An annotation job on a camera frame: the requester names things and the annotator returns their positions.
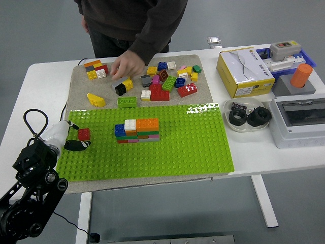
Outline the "person's left hand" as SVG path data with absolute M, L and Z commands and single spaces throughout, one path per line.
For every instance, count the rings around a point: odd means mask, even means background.
M 136 53 L 127 50 L 111 66 L 111 76 L 113 80 L 133 77 L 140 75 L 144 68 L 145 62 Z

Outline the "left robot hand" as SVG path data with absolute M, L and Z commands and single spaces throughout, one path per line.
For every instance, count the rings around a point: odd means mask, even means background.
M 62 153 L 62 149 L 70 151 L 83 151 L 90 145 L 90 141 L 67 140 L 70 127 L 79 129 L 79 127 L 69 120 L 62 120 L 59 123 L 45 130 L 41 138 L 43 142 L 53 150 L 58 157 Z

